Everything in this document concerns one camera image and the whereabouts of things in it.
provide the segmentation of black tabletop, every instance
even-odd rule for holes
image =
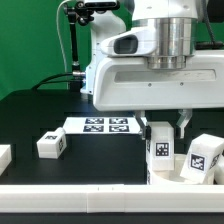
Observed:
[[[39,159],[36,142],[63,126],[66,117],[132,116],[98,112],[92,101],[68,91],[17,91],[0,101],[0,144],[12,146],[12,162],[0,184],[145,184],[145,142],[138,135],[67,135],[57,160]],[[147,112],[174,123],[178,111]],[[224,110],[196,110],[177,152],[186,153],[201,133],[224,136]],[[223,214],[0,214],[0,223],[223,223]]]

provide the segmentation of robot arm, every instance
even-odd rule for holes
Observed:
[[[126,41],[129,41],[126,46],[132,46],[134,38],[129,37],[133,35],[138,40],[138,47],[146,46],[146,41],[155,49],[151,48],[151,52],[142,55],[137,54],[138,51],[118,54],[115,46],[122,43],[124,34],[102,43],[103,52],[107,51],[108,57],[96,71],[93,102],[98,110],[224,106],[224,52],[196,51],[194,48],[198,2],[135,0],[134,27],[132,34],[126,33]],[[155,35],[152,39],[148,35],[139,39],[137,31],[140,30]]]

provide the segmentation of white box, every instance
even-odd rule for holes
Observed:
[[[40,158],[57,159],[67,147],[65,132],[62,128],[47,132],[38,142]]]
[[[12,161],[11,146],[0,145],[0,175],[7,168],[9,163]]]
[[[149,122],[152,129],[150,153],[146,149],[150,170],[174,170],[174,129],[168,122]]]
[[[217,184],[224,185],[224,156],[221,155],[215,169],[215,181]]]
[[[194,139],[184,162],[181,176],[203,183],[212,176],[224,149],[224,139],[203,134]]]

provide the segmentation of white block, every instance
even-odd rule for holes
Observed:
[[[224,185],[224,156],[221,155],[215,169],[215,181],[217,184]]]
[[[0,175],[7,168],[9,163],[12,161],[11,146],[0,145]]]
[[[58,128],[54,132],[47,132],[37,142],[40,158],[57,159],[66,147],[65,132],[62,128]]]
[[[152,129],[147,155],[150,170],[174,170],[174,129],[168,122],[149,122],[149,125]]]
[[[191,181],[203,183],[211,177],[224,149],[224,139],[203,134],[190,145],[181,176]]]
[[[124,212],[124,186],[99,185],[88,192],[87,212]]]

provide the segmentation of white container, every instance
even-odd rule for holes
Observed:
[[[191,181],[188,179],[185,179],[180,176],[181,170],[184,165],[184,161],[186,159],[186,155],[182,154],[175,154],[175,169],[172,171],[153,171],[148,170],[150,173],[150,184],[151,185],[185,185],[185,184],[191,184],[196,185],[200,184],[199,182]],[[208,176],[205,181],[203,182],[203,185],[212,185],[214,181],[214,175]]]

